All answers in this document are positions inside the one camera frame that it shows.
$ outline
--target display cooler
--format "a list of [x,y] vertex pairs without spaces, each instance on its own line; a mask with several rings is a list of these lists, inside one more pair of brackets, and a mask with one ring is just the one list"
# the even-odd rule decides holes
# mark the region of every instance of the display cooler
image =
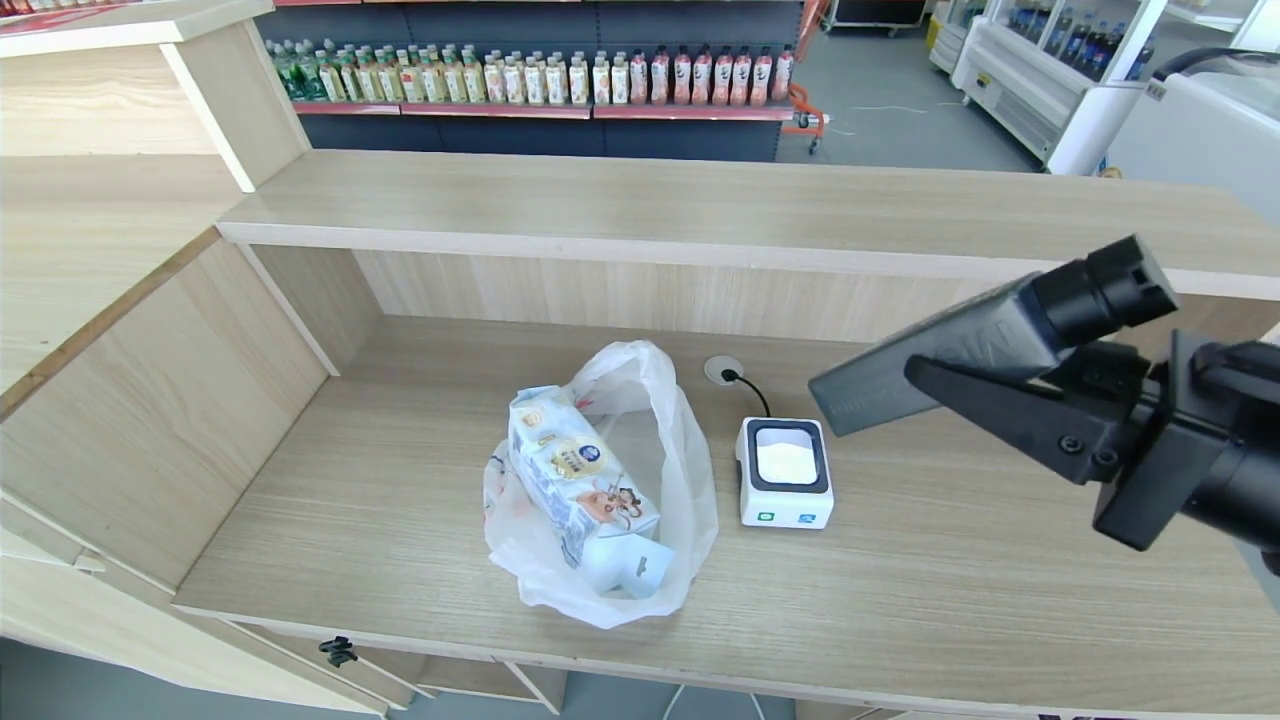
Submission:
[[1280,0],[1179,1],[988,0],[980,15],[959,3],[947,24],[972,19],[951,82],[1046,172],[1091,174],[1153,68],[1194,49],[1280,44]]

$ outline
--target screw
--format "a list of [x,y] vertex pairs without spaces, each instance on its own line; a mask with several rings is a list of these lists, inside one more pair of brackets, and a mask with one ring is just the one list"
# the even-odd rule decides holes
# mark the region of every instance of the screw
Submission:
[[1057,448],[1068,455],[1079,455],[1084,450],[1084,443],[1075,436],[1062,436],[1057,438]]

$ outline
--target black cable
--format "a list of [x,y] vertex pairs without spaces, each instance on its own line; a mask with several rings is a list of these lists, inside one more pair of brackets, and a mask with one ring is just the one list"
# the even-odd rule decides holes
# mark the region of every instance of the black cable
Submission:
[[764,405],[764,416],[765,418],[772,418],[773,416],[773,410],[769,410],[769,401],[764,400],[764,393],[760,392],[760,388],[755,387],[755,383],[753,383],[751,380],[749,380],[749,379],[744,378],[742,375],[737,374],[737,370],[733,370],[732,368],[726,368],[724,370],[721,370],[721,377],[724,378],[726,382],[744,383],[744,384],[746,384],[746,387],[754,389],[755,391],[755,396],[759,397],[760,398],[760,404]]

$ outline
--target white plastic bag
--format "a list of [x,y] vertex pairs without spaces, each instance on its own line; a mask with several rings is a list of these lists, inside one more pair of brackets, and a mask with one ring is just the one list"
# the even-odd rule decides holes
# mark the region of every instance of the white plastic bag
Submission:
[[507,471],[503,441],[484,471],[485,541],[489,560],[516,575],[520,600],[609,629],[685,603],[719,524],[712,459],[676,369],[648,341],[616,342],[593,357],[564,389],[618,456],[662,519],[654,539],[675,551],[658,592],[634,600],[598,594],[570,568],[550,519]]

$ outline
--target checkout counter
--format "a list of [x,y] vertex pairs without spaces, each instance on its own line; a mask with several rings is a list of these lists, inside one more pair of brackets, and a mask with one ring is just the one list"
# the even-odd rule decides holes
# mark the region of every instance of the checkout counter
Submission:
[[[558,712],[570,670],[801,717],[1280,714],[1280,618],[1226,537],[1179,519],[1135,555],[1091,530],[1093,493],[945,410],[829,442],[824,530],[741,527],[754,397],[701,374],[736,356],[818,418],[805,380],[863,343],[1133,232],[1184,309],[1120,340],[1257,338],[1275,227],[1132,181],[316,151],[260,58],[269,10],[0,33],[0,632],[375,715],[436,692]],[[42,74],[68,68],[101,76]],[[680,612],[604,632],[521,605],[480,479],[517,388],[641,336],[722,523]],[[328,664],[335,635],[361,660]]]

